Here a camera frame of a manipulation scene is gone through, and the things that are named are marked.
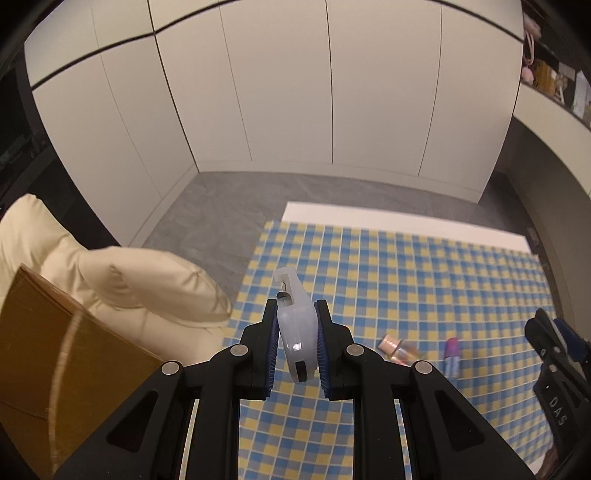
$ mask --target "gray floor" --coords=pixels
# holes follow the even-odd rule
[[[267,220],[289,200],[367,207],[457,220],[526,235],[531,220],[503,175],[478,204],[361,180],[277,173],[202,173],[187,186],[144,247],[203,267],[234,300]]]

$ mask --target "pink bottle cap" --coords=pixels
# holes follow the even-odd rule
[[[386,355],[392,355],[394,351],[398,348],[398,344],[400,340],[394,338],[392,335],[387,334],[384,337],[384,340],[378,345],[378,348],[384,352]]]
[[[448,356],[462,356],[462,351],[460,350],[460,340],[457,337],[451,337],[447,339],[445,343],[445,355],[444,358]]]

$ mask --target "cream leather armchair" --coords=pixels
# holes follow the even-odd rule
[[[89,251],[30,194],[0,220],[0,306],[21,264],[163,360],[191,365],[222,348],[232,307],[204,270],[168,252]]]

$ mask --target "purple bottle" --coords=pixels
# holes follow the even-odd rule
[[[460,378],[460,340],[457,337],[448,338],[445,344],[445,355],[443,357],[443,375],[446,378]]]

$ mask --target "armchair cushion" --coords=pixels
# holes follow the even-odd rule
[[[106,304],[144,307],[184,326],[220,326],[232,309],[222,289],[200,267],[168,252],[109,247],[85,252],[80,273]]]
[[[64,238],[77,243],[34,195],[21,197],[7,210],[0,222],[0,304],[20,265],[39,272]]]

